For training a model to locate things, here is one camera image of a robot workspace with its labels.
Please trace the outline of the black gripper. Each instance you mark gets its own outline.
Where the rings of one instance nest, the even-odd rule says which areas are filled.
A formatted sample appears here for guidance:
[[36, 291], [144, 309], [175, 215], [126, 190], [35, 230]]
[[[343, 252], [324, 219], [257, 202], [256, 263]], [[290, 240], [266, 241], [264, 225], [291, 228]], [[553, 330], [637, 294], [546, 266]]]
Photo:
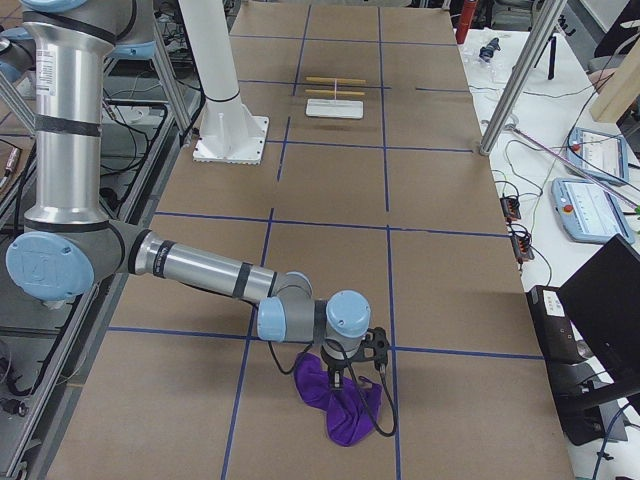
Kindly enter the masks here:
[[341, 345], [322, 346], [321, 358], [326, 364], [329, 376], [342, 376], [344, 371], [350, 368], [351, 361]]

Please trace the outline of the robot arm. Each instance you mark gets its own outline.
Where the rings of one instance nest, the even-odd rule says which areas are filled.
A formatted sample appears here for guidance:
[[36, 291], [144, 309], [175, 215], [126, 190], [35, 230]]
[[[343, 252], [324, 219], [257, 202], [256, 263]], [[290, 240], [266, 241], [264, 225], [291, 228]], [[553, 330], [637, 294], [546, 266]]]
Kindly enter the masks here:
[[27, 1], [23, 22], [35, 42], [36, 201], [6, 267], [24, 292], [58, 301], [115, 273], [151, 274], [256, 305], [260, 338], [319, 345], [331, 376], [365, 360], [373, 334], [360, 293], [317, 300], [300, 273], [165, 240], [102, 210], [104, 62], [157, 53], [151, 2]]

